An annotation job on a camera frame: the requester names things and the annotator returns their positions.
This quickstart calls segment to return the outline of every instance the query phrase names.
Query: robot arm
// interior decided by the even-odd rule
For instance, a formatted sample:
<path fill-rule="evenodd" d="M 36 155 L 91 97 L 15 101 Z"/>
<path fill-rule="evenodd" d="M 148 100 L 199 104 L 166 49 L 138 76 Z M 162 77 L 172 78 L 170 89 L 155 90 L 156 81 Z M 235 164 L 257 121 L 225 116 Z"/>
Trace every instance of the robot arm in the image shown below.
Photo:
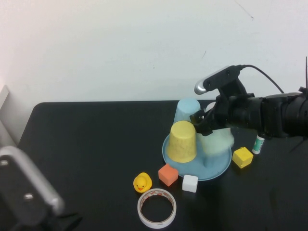
<path fill-rule="evenodd" d="M 78 213 L 60 216 L 63 199 L 21 150 L 0 149 L 0 172 L 0 199 L 12 213 L 8 220 L 17 220 L 10 230 L 71 231 L 81 222 Z"/>
<path fill-rule="evenodd" d="M 301 87 L 300 93 L 256 98 L 246 92 L 238 79 L 240 71 L 248 66 L 254 67 L 225 67 L 196 83 L 197 94 L 214 89 L 220 92 L 210 111 L 200 110 L 191 115 L 196 131 L 206 136 L 216 129 L 238 127 L 254 129 L 264 138 L 308 137 L 308 89 Z"/>

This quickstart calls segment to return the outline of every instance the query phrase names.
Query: white wall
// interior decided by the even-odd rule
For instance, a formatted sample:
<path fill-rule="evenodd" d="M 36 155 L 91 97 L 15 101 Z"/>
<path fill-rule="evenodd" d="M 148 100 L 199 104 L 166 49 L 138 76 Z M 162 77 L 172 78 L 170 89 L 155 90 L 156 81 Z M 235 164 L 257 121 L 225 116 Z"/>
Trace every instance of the white wall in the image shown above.
<path fill-rule="evenodd" d="M 10 95 L 0 119 L 19 141 L 39 102 L 195 97 L 198 79 L 229 64 L 297 91 L 307 41 L 307 0 L 1 0 Z M 241 80 L 258 96 L 278 93 L 254 70 Z"/>

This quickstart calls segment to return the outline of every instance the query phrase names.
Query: yellow cup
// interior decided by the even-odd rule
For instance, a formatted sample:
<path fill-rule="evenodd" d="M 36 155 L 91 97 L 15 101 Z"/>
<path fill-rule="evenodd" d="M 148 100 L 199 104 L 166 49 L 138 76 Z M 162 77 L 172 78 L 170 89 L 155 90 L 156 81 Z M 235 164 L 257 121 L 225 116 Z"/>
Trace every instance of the yellow cup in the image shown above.
<path fill-rule="evenodd" d="M 179 121 L 172 125 L 167 154 L 171 160 L 180 163 L 196 157 L 196 130 L 190 122 Z"/>

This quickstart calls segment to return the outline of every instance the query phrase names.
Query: light blue cup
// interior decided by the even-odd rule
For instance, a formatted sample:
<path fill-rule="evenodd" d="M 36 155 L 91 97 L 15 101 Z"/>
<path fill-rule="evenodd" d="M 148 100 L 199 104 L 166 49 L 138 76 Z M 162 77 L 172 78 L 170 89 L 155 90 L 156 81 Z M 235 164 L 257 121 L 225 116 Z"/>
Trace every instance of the light blue cup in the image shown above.
<path fill-rule="evenodd" d="M 191 122 L 189 116 L 201 109 L 200 103 L 196 99 L 182 99 L 178 102 L 177 110 L 175 111 L 173 124 L 179 121 Z"/>

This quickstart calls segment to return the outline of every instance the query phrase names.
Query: white cube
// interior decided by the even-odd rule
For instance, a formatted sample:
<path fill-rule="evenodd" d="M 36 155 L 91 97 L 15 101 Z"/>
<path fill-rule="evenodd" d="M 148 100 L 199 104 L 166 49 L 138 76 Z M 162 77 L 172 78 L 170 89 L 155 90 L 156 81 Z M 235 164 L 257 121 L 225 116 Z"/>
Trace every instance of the white cube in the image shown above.
<path fill-rule="evenodd" d="M 184 191 L 195 193 L 197 191 L 197 185 L 198 185 L 198 177 L 191 175 L 184 175 L 183 187 L 182 187 Z"/>

